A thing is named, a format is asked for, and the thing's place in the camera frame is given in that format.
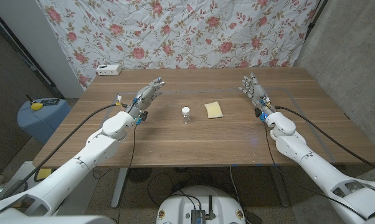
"sponge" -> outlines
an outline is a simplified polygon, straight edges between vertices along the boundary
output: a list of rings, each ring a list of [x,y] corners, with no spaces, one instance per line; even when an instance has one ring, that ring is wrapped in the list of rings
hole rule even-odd
[[[204,106],[207,109],[208,118],[221,118],[224,116],[222,114],[221,107],[219,106],[218,101],[205,104]]]

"robotic arm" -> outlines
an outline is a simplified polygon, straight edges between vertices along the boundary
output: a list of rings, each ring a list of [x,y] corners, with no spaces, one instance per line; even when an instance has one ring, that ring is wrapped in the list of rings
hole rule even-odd
[[[239,89],[252,100],[256,116],[273,128],[270,136],[276,141],[277,150],[300,165],[326,196],[361,215],[330,200],[345,223],[364,223],[375,217],[375,182],[344,175],[313,152],[306,145],[304,137],[295,130],[294,122],[275,111],[266,91],[258,84],[253,73],[251,78],[244,77],[243,86],[244,88]]]
[[[109,118],[103,127],[93,133],[85,147],[40,184],[0,201],[0,218],[52,216],[63,200],[81,180],[101,162],[114,156],[126,138],[125,128],[138,125],[147,117],[151,102],[161,93],[157,92],[165,82],[157,78],[142,88],[126,111]],[[18,211],[15,203],[27,202],[30,206]]]

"white bottle cap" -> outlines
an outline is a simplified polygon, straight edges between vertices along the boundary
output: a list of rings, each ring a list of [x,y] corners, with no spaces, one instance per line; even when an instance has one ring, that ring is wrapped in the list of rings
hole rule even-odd
[[[190,108],[188,108],[187,106],[182,108],[182,114],[183,115],[190,115]]]

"floral curtain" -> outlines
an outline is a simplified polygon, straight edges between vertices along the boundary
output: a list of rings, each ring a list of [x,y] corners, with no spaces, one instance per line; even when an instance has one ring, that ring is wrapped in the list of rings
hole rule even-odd
[[[85,89],[123,69],[291,66],[316,0],[37,0]]]

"wooden table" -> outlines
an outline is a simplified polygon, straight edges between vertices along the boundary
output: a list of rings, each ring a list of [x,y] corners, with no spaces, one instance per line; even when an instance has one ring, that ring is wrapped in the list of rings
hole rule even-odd
[[[147,109],[148,119],[136,129],[132,167],[262,166],[272,164],[261,120],[251,101],[238,90],[242,77],[254,72],[275,106],[293,109],[312,120],[342,145],[375,163],[375,147],[303,68],[223,68],[180,70],[124,70],[114,77],[96,77],[63,123],[34,159],[37,165],[90,113],[116,101],[131,103],[136,92],[156,77],[166,85],[163,95]],[[205,103],[218,101],[223,118],[208,119]],[[181,109],[191,109],[192,123],[182,124]],[[92,117],[45,164],[59,167],[81,150],[86,139],[121,107]],[[281,112],[297,125],[308,145],[335,164],[359,164],[304,120]],[[132,129],[118,153],[100,164],[127,167],[133,147]],[[270,147],[277,164],[295,164]]]

